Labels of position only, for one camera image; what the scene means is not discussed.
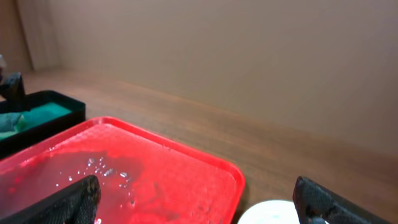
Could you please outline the green sponge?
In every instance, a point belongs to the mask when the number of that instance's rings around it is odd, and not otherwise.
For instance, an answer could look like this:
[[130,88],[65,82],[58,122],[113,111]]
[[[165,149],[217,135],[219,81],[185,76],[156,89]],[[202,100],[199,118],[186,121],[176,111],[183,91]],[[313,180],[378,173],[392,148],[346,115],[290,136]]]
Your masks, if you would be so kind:
[[1,114],[1,132],[16,132],[26,126],[26,121],[22,113]]

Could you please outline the white plate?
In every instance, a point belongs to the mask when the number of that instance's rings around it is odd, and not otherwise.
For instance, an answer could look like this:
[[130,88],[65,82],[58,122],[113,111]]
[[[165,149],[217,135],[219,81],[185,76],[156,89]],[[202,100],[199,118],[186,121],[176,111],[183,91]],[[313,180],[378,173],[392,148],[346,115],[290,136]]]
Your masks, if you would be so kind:
[[247,209],[238,224],[299,224],[295,205],[288,200],[266,200]]

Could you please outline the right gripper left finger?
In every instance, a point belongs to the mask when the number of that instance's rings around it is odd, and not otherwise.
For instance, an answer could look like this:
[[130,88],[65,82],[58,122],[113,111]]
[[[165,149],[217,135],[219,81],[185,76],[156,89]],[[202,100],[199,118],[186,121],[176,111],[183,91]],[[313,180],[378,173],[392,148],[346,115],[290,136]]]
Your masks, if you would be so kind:
[[1,224],[94,224],[100,200],[99,180],[89,175],[2,218]]

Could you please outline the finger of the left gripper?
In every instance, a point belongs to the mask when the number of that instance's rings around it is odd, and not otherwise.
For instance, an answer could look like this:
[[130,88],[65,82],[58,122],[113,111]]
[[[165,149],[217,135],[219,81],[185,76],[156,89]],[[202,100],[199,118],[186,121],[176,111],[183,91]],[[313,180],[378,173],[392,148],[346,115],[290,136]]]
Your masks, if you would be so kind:
[[12,73],[1,82],[1,96],[6,100],[5,112],[29,111],[30,106],[25,100],[25,89],[21,73]]

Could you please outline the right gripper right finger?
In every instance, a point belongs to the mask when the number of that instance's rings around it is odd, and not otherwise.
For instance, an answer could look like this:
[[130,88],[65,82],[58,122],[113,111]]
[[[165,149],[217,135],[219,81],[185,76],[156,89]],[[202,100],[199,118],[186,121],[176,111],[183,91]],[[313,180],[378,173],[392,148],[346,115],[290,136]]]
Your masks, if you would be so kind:
[[292,199],[300,224],[389,223],[304,176],[297,178]]

